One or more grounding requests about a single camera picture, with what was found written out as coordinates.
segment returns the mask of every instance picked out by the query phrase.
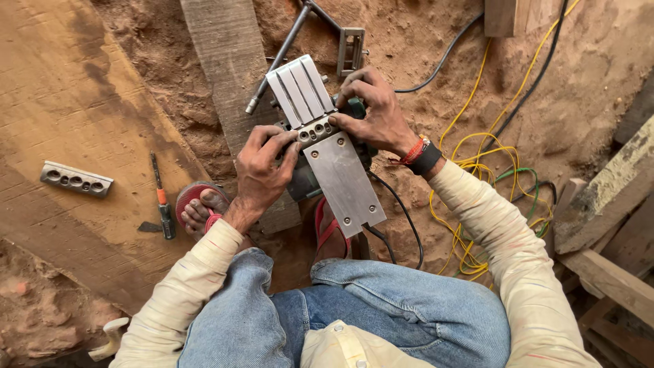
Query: red flip-flop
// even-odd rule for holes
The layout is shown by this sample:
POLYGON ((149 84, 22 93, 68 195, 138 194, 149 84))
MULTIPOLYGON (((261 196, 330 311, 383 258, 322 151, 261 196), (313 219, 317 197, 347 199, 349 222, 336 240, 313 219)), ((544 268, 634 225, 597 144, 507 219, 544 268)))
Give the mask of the red flip-flop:
MULTIPOLYGON (((191 200, 193 199, 199 199, 200 198, 200 193, 202 193, 203 190, 205 189, 213 189, 218 194, 220 194, 223 199, 227 203, 232 203, 232 200, 230 199, 230 196, 225 193, 225 191, 222 190, 222 187, 220 185, 211 183, 209 181, 196 181, 194 183, 191 183, 182 189, 182 191, 179 193, 177 196, 177 203, 175 204, 175 215, 177 216, 177 221, 182 225, 182 228, 186 228, 186 222, 182 220, 182 212, 184 211, 184 207, 186 207, 187 204, 191 203, 191 200)), ((211 214, 207 220, 207 223, 205 224, 205 234, 211 229, 213 224, 218 221, 222 217, 221 214, 219 213, 214 213, 211 208, 207 208, 209 210, 209 213, 211 214)))
POLYGON ((332 223, 327 226, 327 229, 322 234, 319 234, 318 232, 320 231, 320 223, 322 222, 322 219, 324 217, 324 212, 323 208, 325 206, 325 203, 327 203, 327 198, 322 197, 319 201, 318 204, 316 205, 316 210, 314 212, 314 224, 316 228, 316 239, 318 241, 318 248, 316 249, 316 254, 320 251, 320 248, 322 245, 329 239, 329 237, 332 235, 334 232, 334 229, 338 229, 338 231, 341 232, 341 235, 343 236, 343 239, 345 239, 345 254, 343 258, 347 257, 348 252, 350 252, 350 246, 351 246, 351 239, 348 239, 345 237, 345 234, 343 234, 343 229, 341 229, 341 226, 338 225, 338 221, 336 219, 332 220, 332 223))

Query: denim jeans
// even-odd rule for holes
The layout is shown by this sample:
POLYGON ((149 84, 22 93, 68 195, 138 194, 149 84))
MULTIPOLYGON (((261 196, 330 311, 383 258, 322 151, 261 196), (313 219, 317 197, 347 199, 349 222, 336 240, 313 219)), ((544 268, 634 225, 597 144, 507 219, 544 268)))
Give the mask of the denim jeans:
POLYGON ((178 367, 299 367, 304 334, 335 320, 384 338, 435 367, 503 367, 504 306, 474 282, 377 261, 326 259, 314 286, 267 295, 273 260, 237 254, 224 288, 188 329, 178 367))

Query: black wristband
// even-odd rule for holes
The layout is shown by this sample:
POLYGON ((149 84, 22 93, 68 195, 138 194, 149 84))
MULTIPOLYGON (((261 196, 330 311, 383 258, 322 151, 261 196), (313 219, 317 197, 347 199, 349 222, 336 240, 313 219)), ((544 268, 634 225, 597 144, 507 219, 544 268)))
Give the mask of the black wristband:
POLYGON ((412 164, 406 165, 415 175, 424 175, 431 168, 436 165, 436 161, 443 156, 443 153, 436 148, 434 142, 429 142, 429 145, 424 149, 418 159, 412 164))

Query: power cord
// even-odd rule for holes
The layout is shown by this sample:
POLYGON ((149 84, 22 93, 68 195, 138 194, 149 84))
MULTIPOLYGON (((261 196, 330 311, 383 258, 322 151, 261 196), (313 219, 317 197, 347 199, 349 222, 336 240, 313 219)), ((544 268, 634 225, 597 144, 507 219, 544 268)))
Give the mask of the power cord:
POLYGON ((409 93, 409 92, 415 92, 415 91, 419 90, 420 88, 422 88, 422 87, 428 85, 429 82, 431 82, 432 79, 434 79, 434 77, 436 76, 436 74, 438 74, 438 72, 441 70, 441 67, 442 67, 443 64, 445 63, 445 59, 447 59, 447 57, 448 57, 450 51, 452 51, 452 48, 454 47, 454 45, 456 44, 456 42, 458 41, 458 39, 461 38, 461 36, 463 36, 463 34, 464 34, 464 33, 465 33, 465 32, 466 32, 466 31, 467 31, 467 30, 468 30, 468 29, 469 29, 469 28, 470 28, 470 27, 471 27, 471 26, 472 26, 472 25, 473 25, 473 24, 474 24, 478 19, 480 19, 483 15, 484 15, 484 12, 481 12, 480 15, 476 16, 473 20, 471 20, 470 23, 468 23, 468 25, 467 25, 464 29, 462 29, 462 30, 458 33, 458 35, 456 35, 456 37, 452 40, 452 42, 450 43, 450 45, 447 47, 447 50, 445 51, 445 54, 443 55, 443 58, 441 59, 441 62, 438 63, 438 66, 436 67, 436 70, 434 70, 434 72, 429 76, 429 78, 427 78, 426 81, 422 82, 421 84, 418 84, 417 86, 415 86, 415 87, 413 87, 413 88, 409 88, 409 89, 406 89, 406 90, 395 90, 395 93, 409 93))
MULTIPOLYGON (((561 27, 563 25, 563 20, 565 19, 567 9, 568 9, 568 0, 563 0, 563 5, 561 6, 561 15, 559 16, 559 24, 557 24, 557 30, 554 33, 554 39, 552 39, 552 47, 550 47, 549 49, 549 53, 547 54, 547 59, 545 59, 545 63, 543 64, 543 67, 540 69, 540 73, 538 73, 538 76, 536 77, 534 84, 532 84, 531 88, 529 88, 527 93, 523 96, 520 102, 518 102, 518 104, 515 106, 511 114, 506 118, 502 126, 494 134, 496 138, 500 137, 500 134, 504 131, 504 128, 506 128, 506 126, 509 125, 515 114, 518 112, 518 110, 520 110, 520 107, 522 107, 522 105, 529 98, 529 96, 531 96, 531 93, 533 93, 533 91, 536 89, 538 83, 540 83, 540 80, 543 79, 543 76, 545 75, 545 71, 549 66, 549 62, 552 60, 552 56, 554 56, 554 51, 556 51, 557 49, 557 43, 559 42, 559 33, 561 32, 561 27)), ((483 149, 483 152, 488 152, 491 149, 493 143, 494 140, 491 140, 489 144, 486 145, 486 147, 483 149)))
MULTIPOLYGON (((415 235, 416 242, 418 242, 418 249, 420 250, 420 261, 418 261, 418 265, 415 267, 416 270, 419 270, 420 267, 422 266, 422 258, 423 258, 423 250, 422 250, 422 243, 420 242, 420 236, 418 236, 418 231, 415 229, 415 226, 413 225, 413 221, 411 220, 411 216, 409 215, 409 212, 407 211, 407 208, 404 206, 404 203, 402 203, 402 200, 398 196, 397 193, 393 190, 393 188, 390 187, 385 181, 383 181, 379 176, 377 176, 375 173, 372 171, 368 171, 370 176, 375 178, 378 182, 380 182, 383 186, 385 186, 390 192, 395 196, 395 199, 398 201, 400 204, 400 207, 402 207, 402 211, 404 211, 404 214, 407 217, 407 220, 409 221, 409 225, 411 225, 411 229, 413 230, 413 234, 415 235)), ((397 262, 395 261, 395 254, 393 254, 393 249, 391 248, 390 244, 388 243, 388 240, 386 240, 386 237, 379 232, 377 229, 375 229, 372 226, 368 226, 368 224, 364 225, 364 228, 368 231, 370 231, 374 236, 378 237, 381 239, 381 241, 386 244, 386 247, 388 248, 388 254, 390 255, 390 260, 393 262, 394 265, 397 265, 397 262)))

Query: man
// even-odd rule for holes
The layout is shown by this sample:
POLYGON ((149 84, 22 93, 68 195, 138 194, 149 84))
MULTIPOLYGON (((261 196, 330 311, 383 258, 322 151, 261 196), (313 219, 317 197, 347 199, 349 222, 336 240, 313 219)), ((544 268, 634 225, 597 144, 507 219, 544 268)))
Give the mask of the man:
MULTIPOLYGON (((337 107, 353 96, 368 103, 366 119, 334 114, 330 123, 399 157, 415 151, 419 138, 376 70, 348 76, 337 107)), ((516 207, 442 157, 422 176, 486 247, 501 301, 473 282, 344 260, 349 242, 324 201, 314 286, 267 295, 273 261, 247 231, 290 181, 300 144, 279 167, 274 159, 296 136, 256 127, 236 162, 231 204, 205 189, 184 208, 199 241, 134 315, 111 367, 598 367, 543 240, 516 207)))

